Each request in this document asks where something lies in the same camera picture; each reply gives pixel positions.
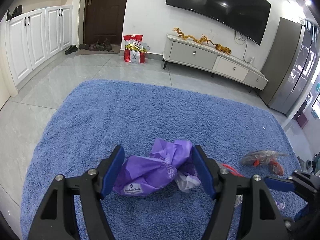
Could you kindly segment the purple plastic bag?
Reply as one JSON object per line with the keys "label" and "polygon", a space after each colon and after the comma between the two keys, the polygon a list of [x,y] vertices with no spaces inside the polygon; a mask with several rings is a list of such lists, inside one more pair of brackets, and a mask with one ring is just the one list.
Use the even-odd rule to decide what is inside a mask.
{"label": "purple plastic bag", "polygon": [[192,161],[192,143],[155,139],[150,156],[130,156],[122,165],[113,190],[122,196],[147,196],[175,182],[188,193],[201,181]]}

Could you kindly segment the clear wrapper with red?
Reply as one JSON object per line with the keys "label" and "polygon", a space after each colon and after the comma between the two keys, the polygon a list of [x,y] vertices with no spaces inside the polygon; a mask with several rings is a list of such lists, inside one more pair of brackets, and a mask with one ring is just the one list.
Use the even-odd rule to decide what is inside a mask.
{"label": "clear wrapper with red", "polygon": [[251,165],[254,167],[257,166],[269,166],[271,171],[278,175],[283,176],[284,175],[284,169],[278,163],[279,157],[287,157],[288,154],[272,151],[272,150],[259,150],[259,151],[253,151],[249,152],[246,155],[244,155],[240,159],[241,165]]}

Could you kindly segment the blue fluffy rug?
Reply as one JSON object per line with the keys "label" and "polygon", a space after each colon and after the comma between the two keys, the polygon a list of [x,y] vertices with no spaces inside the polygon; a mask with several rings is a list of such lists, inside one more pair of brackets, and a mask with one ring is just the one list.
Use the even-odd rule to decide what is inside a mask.
{"label": "blue fluffy rug", "polygon": [[[266,166],[240,164],[248,152],[283,152],[285,176],[300,168],[289,140],[268,111],[171,87],[91,80],[78,85],[48,122],[24,182],[20,224],[28,233],[57,174],[75,177],[96,167],[120,145],[125,155],[148,156],[155,139],[189,140],[240,174],[270,175]],[[200,239],[214,201],[198,186],[175,183],[146,197],[109,194],[102,206],[116,239]]]}

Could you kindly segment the grey refrigerator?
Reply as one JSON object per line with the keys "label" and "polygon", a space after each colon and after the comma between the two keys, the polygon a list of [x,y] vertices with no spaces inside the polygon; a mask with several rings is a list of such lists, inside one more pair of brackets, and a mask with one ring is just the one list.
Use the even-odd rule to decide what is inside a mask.
{"label": "grey refrigerator", "polygon": [[268,79],[260,92],[267,107],[289,115],[311,78],[316,60],[316,44],[306,27],[281,18],[261,70]]}

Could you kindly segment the white tv cabinet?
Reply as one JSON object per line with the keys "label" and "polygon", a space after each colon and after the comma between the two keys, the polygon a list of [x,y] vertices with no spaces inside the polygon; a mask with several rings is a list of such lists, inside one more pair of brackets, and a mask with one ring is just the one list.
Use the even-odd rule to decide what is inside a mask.
{"label": "white tv cabinet", "polygon": [[167,35],[163,62],[163,68],[166,68],[167,63],[176,63],[220,75],[259,90],[264,90],[268,83],[262,72],[240,59],[174,35]]}

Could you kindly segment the golden tiger ornament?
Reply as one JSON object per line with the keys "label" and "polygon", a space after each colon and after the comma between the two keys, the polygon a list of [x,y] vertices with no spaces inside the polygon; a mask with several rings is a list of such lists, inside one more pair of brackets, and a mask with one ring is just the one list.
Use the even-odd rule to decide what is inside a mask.
{"label": "golden tiger ornament", "polygon": [[227,55],[231,55],[232,52],[230,48],[224,47],[221,44],[215,44],[215,49]]}

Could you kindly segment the golden dragon ornament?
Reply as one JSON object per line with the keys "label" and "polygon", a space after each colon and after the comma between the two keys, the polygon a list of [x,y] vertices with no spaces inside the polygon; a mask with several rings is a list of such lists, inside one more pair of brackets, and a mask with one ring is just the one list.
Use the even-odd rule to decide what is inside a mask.
{"label": "golden dragon ornament", "polygon": [[198,43],[198,44],[203,44],[203,43],[206,43],[206,44],[209,44],[211,43],[212,45],[215,45],[208,37],[206,37],[205,35],[202,35],[202,37],[200,39],[196,39],[195,37],[193,37],[192,35],[185,35],[184,32],[181,31],[180,28],[173,28],[172,30],[173,32],[176,32],[178,34],[178,37],[179,38],[182,38],[184,40],[187,40],[187,39],[191,39],[193,40],[194,42]]}

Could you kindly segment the red white gift bag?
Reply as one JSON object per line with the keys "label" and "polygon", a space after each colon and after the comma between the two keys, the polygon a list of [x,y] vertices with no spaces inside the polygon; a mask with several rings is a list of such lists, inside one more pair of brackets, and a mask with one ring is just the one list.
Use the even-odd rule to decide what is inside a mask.
{"label": "red white gift bag", "polygon": [[143,42],[143,35],[124,35],[123,39],[125,41],[124,61],[128,63],[144,63],[145,55],[149,52],[150,47]]}

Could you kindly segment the brown door mat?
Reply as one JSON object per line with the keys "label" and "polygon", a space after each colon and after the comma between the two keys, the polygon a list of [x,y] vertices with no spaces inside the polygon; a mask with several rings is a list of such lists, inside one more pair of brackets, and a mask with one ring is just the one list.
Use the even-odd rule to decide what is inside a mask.
{"label": "brown door mat", "polygon": [[95,55],[95,54],[119,54],[121,49],[120,45],[112,45],[112,50],[93,51],[93,50],[78,50],[75,55]]}

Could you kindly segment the black shoe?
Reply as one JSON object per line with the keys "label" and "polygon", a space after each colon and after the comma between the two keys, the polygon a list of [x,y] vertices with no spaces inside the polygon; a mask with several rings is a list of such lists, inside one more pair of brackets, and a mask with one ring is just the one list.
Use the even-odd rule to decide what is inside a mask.
{"label": "black shoe", "polygon": [[78,51],[78,48],[76,47],[76,45],[72,45],[65,51],[65,54],[69,55],[69,54],[77,52],[77,51]]}

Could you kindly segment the row of shoes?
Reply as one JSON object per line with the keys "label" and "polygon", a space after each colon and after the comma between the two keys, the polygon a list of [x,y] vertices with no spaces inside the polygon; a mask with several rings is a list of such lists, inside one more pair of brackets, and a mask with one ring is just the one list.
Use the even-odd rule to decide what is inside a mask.
{"label": "row of shoes", "polygon": [[79,49],[90,50],[90,51],[111,51],[112,46],[108,39],[104,42],[96,42],[94,44],[80,44]]}

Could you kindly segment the white shoe cabinet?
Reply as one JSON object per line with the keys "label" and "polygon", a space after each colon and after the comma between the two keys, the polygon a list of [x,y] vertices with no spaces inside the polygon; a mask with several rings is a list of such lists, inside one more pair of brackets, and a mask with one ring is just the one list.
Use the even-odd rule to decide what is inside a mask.
{"label": "white shoe cabinet", "polygon": [[33,70],[72,45],[72,6],[36,9],[5,23],[10,72],[18,85]]}

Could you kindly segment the dark brown door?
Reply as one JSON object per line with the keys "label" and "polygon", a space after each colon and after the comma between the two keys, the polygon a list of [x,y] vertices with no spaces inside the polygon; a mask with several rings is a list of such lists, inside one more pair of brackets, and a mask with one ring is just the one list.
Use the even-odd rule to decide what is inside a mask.
{"label": "dark brown door", "polygon": [[84,42],[120,45],[127,0],[86,0]]}

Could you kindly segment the wall mounted black television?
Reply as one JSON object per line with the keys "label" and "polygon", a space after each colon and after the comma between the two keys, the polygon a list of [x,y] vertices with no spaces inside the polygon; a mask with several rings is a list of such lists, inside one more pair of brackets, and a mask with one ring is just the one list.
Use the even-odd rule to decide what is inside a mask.
{"label": "wall mounted black television", "polygon": [[267,0],[166,0],[166,4],[219,21],[258,45],[271,10]]}

